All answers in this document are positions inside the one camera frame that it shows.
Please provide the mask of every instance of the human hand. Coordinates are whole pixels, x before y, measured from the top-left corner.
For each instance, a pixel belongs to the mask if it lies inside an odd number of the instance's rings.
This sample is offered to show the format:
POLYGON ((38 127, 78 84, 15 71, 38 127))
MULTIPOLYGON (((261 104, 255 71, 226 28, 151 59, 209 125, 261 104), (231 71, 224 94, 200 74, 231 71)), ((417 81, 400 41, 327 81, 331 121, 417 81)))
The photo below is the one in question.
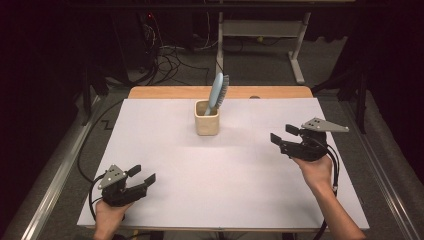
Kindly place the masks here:
POLYGON ((292 159, 302 170, 303 178, 312 193, 316 194, 317 191, 331 190, 331 168, 333 163, 327 155, 313 162, 299 158, 292 159))
POLYGON ((95 240, 110 240, 118 230, 125 212, 133 203, 122 207, 111 207, 100 200, 96 204, 96 231, 95 240))

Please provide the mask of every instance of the wrist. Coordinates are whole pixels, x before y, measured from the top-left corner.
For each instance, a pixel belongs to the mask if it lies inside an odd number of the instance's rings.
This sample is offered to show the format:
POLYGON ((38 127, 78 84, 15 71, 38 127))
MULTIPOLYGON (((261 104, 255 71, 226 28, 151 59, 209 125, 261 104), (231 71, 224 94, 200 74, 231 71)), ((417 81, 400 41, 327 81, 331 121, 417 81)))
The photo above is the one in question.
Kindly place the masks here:
POLYGON ((113 239, 114 232, 108 230, 96 230, 94 233, 94 240, 111 240, 113 239))
POLYGON ((311 186, 311 191, 316 198, 334 196, 333 188, 331 187, 331 185, 326 183, 315 184, 314 186, 311 186))

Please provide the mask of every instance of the wooden table edge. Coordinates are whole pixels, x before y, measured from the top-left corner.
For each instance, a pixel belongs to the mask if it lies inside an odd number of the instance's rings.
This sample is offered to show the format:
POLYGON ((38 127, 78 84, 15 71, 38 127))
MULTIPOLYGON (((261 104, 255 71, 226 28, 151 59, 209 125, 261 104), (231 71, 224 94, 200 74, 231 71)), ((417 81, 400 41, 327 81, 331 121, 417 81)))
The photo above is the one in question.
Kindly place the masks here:
MULTIPOLYGON (((129 99, 207 99, 211 86, 138 86, 129 99)), ((229 86, 226 98, 312 98, 305 86, 229 86)))

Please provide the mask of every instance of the black cable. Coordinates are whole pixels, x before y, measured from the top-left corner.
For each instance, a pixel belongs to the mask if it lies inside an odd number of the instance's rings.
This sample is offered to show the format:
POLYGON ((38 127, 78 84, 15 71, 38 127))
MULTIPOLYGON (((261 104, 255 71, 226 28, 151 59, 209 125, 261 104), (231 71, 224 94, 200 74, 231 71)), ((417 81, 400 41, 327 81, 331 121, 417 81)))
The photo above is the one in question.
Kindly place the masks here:
POLYGON ((108 113, 113 107, 117 106, 118 104, 120 104, 121 102, 123 102, 124 99, 114 103, 112 106, 110 106, 108 109, 106 109, 101 115, 100 117, 94 122, 93 126, 91 126, 90 130, 87 133, 87 136, 84 139, 84 142, 81 145, 80 150, 78 151, 78 156, 77 156, 77 167, 78 167, 78 171, 81 174, 81 176, 87 180, 89 183, 93 183, 93 181, 86 175, 84 174, 84 172, 81 169, 81 152, 83 151, 85 144, 87 143, 87 139, 90 137, 91 132, 93 131, 93 129, 96 127, 97 123, 102 119, 102 117, 104 115, 106 115, 106 113, 108 113))
POLYGON ((93 208, 93 188, 94 185, 96 184, 96 182, 98 182, 100 179, 102 179, 104 176, 106 175, 106 173, 103 173, 102 175, 98 176, 96 179, 94 179, 93 183, 91 183, 90 186, 90 192, 88 193, 88 205, 90 206, 90 212, 91 215, 93 216, 94 221, 96 221, 96 213, 94 212, 94 208, 93 208))

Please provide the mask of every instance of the metal rail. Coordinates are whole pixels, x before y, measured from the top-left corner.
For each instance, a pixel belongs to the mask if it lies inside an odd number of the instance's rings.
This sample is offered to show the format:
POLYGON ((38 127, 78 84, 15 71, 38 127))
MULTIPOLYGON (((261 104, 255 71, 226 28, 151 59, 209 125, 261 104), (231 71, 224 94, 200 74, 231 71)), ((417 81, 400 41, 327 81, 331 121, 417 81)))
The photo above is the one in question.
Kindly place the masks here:
POLYGON ((79 131, 78 138, 75 141, 75 144, 71 146, 68 151, 69 153, 63 159, 59 169, 54 176, 52 183, 47 189, 46 194, 43 197, 40 205, 35 211, 34 216, 32 217, 31 222, 29 223, 27 229, 25 230, 22 240, 35 240, 40 235, 45 223, 47 222, 50 213, 53 211, 57 200, 59 199, 60 193, 66 183, 66 180, 69 176, 69 173, 72 169, 72 166, 75 160, 78 157, 79 150, 81 149, 84 139, 87 137, 90 128, 93 127, 93 120, 96 119, 99 113, 99 109, 103 104, 104 100, 101 100, 98 96, 93 101, 94 114, 92 118, 88 120, 88 123, 79 131))
POLYGON ((348 102, 344 101, 340 103, 343 106, 343 109, 346 115, 348 116, 349 120, 351 121, 352 125, 354 126, 355 133, 357 134, 359 140, 361 141, 362 146, 364 147, 364 151, 367 154, 369 159, 368 163, 370 165, 370 169, 374 173, 377 184, 379 185, 386 199, 387 205, 392 211, 392 214, 400 230, 402 231, 403 236, 405 237, 405 239, 408 239, 408 240, 409 239, 420 240, 421 238, 414 224, 412 223, 408 213, 406 212, 402 199, 399 197, 394 186, 390 182, 390 179, 387 176, 386 172, 384 171, 384 168, 382 164, 380 163, 380 160, 378 159, 377 155, 372 149, 371 144, 368 141, 368 138, 366 137, 366 135, 362 134, 360 130, 358 129, 356 122, 354 120, 355 114, 352 110, 352 107, 349 105, 348 102))

